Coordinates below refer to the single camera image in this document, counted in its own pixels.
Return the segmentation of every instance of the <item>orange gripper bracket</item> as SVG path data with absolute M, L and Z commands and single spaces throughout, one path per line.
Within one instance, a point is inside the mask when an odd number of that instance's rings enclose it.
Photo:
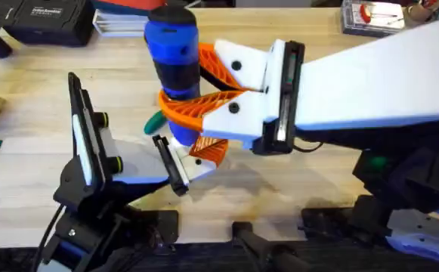
M 199 43 L 199 65 L 201 76 L 222 90 L 221 92 L 187 101 L 172 100 L 163 90 L 159 93 L 159 105 L 164 116 L 180 126 L 195 131 L 202 131 L 202 118 L 205 114 L 247 90 L 242 88 L 224 67 L 214 52 L 214 45 Z M 226 156 L 227 145 L 228 141 L 225 139 L 199 136 L 189 155 L 210 160 L 219 166 Z
M 213 161 L 219 166 L 226 156 L 226 151 L 227 140 L 199 136 L 190 149 L 189 155 Z
M 192 100 L 171 100 L 164 90 L 159 93 L 159 106 L 164 116 L 174 123 L 202 132 L 202 118 L 212 110 L 219 108 L 243 91 L 220 91 Z
M 246 90 L 242 88 L 214 51 L 214 45 L 199 43 L 199 65 L 206 71 L 201 76 L 221 91 Z

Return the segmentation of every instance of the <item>wooden table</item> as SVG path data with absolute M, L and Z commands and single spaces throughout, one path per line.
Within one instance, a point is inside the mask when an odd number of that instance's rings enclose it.
M 342 35 L 338 9 L 194 13 L 201 42 L 221 38 L 267 50 L 274 39 L 291 39 L 306 44 L 306 60 L 372 40 Z M 160 83 L 143 39 L 95 35 L 87 48 L 26 47 L 7 40 L 16 51 L 0 60 L 0 97 L 8 100 L 0 117 L 0 247 L 37 246 L 71 158 L 67 73 L 82 79 L 96 110 L 109 113 L 115 138 L 140 144 L 152 144 L 143 127 L 158 109 Z M 206 82 L 201 88 L 214 91 Z M 230 224 L 238 220 L 253 221 L 255 231 L 271 240 L 301 239 L 296 224 L 302 208 L 351 206 L 366 192 L 351 175 L 358 155 L 325 146 L 311 154 L 260 157 L 233 144 L 220 169 L 192 184 L 188 196 L 178 198 L 166 187 L 135 205 L 178 210 L 181 243 L 229 240 Z

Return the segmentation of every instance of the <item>black box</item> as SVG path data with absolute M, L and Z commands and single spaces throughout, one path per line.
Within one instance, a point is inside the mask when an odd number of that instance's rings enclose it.
M 89 0 L 20 0 L 4 29 L 28 45 L 85 46 L 93 31 Z

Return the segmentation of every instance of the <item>wire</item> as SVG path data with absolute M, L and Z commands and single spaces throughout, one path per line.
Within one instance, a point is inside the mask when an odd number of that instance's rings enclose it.
M 301 148 L 297 145 L 293 145 L 293 149 L 299 152 L 303 152 L 303 153 L 312 153 L 314 151 L 316 151 L 317 149 L 319 149 L 320 147 L 323 146 L 323 143 L 319 143 L 316 147 L 311 148 L 311 149 L 305 149 L 305 148 Z
M 54 213 L 50 223 L 46 227 L 45 233 L 43 234 L 43 237 L 41 238 L 41 242 L 39 242 L 38 249 L 36 250 L 35 259 L 32 262 L 31 272 L 38 271 L 39 261 L 41 260 L 41 255 L 43 253 L 43 248 L 45 247 L 46 240 L 48 239 L 48 236 L 50 236 L 51 228 L 54 226 L 54 223 L 58 219 L 58 215 L 60 215 L 61 210 L 63 210 L 63 204 L 60 204 L 60 206 Z

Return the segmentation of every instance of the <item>blue bottle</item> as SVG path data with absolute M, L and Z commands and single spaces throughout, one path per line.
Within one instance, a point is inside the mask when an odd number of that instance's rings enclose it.
M 156 8 L 149 14 L 144 37 L 164 92 L 174 100 L 199 97 L 199 33 L 194 14 L 182 7 Z M 198 131 L 168 124 L 183 145 L 190 146 L 199 137 Z

